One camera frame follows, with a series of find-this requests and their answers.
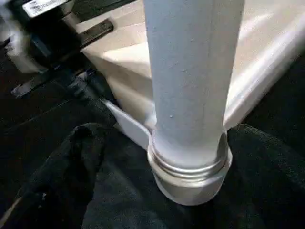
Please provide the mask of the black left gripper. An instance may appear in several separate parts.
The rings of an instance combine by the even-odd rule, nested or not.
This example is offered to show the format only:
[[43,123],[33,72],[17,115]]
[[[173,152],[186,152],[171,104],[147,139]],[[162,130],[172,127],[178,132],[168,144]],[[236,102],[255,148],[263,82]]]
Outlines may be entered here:
[[30,19],[25,25],[25,57],[28,67],[38,75],[12,90],[19,98],[57,80],[66,90],[89,109],[104,109],[104,102],[117,100],[104,75],[82,53],[82,49],[114,30],[109,19],[77,33],[68,21],[51,11]]

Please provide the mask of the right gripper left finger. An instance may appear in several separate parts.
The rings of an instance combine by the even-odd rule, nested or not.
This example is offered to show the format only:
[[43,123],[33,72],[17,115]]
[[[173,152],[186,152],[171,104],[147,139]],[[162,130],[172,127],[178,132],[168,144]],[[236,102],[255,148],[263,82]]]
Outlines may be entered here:
[[74,128],[20,188],[0,220],[2,229],[79,229],[92,200],[108,129]]

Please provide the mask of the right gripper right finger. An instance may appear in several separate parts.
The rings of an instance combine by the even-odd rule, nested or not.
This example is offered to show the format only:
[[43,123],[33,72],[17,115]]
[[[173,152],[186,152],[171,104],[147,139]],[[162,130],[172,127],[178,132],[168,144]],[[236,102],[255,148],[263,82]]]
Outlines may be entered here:
[[249,125],[231,128],[227,137],[233,163],[215,201],[216,228],[304,228],[304,157]]

